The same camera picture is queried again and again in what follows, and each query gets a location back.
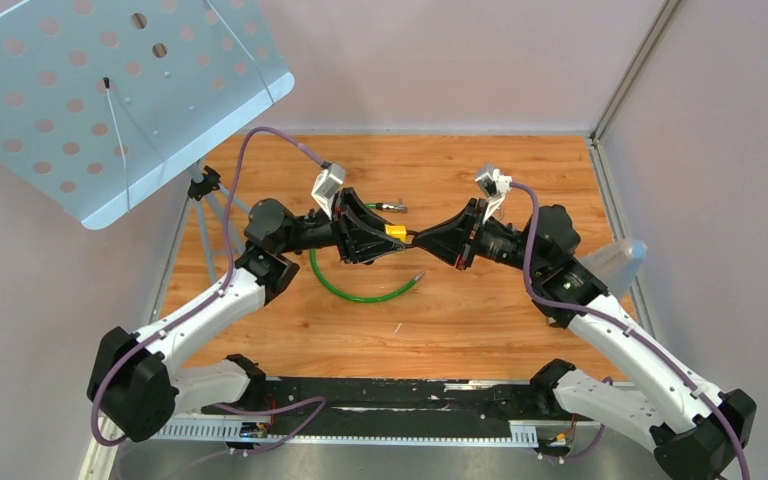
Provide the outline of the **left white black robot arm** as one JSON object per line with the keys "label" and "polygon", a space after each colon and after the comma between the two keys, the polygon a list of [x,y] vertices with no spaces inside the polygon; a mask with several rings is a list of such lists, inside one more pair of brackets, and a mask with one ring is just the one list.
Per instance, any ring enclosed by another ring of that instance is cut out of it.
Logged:
{"label": "left white black robot arm", "polygon": [[336,247],[345,263],[368,264],[407,248],[408,229],[379,216],[352,188],[337,191],[324,207],[295,215],[278,200],[255,204],[244,230],[242,254],[224,276],[165,318],[130,333],[116,327],[100,341],[87,388],[91,426],[105,446],[99,416],[124,438],[140,442],[174,416],[231,403],[243,413],[258,411],[266,386],[240,355],[207,367],[185,363],[242,317],[275,300],[299,266],[290,254]]}

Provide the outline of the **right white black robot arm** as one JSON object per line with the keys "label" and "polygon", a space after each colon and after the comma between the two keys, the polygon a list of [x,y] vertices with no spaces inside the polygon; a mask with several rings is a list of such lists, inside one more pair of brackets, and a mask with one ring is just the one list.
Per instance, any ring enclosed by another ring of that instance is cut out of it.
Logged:
{"label": "right white black robot arm", "polygon": [[521,269],[538,309],[601,352],[635,387],[610,386],[554,359],[531,379],[537,413],[552,418],[564,410],[597,421],[652,453],[672,479],[718,479],[744,459],[755,401],[705,380],[631,319],[575,257],[580,237],[563,206],[540,207],[524,230],[486,218],[488,209],[472,199],[411,243],[459,270],[477,257]]}

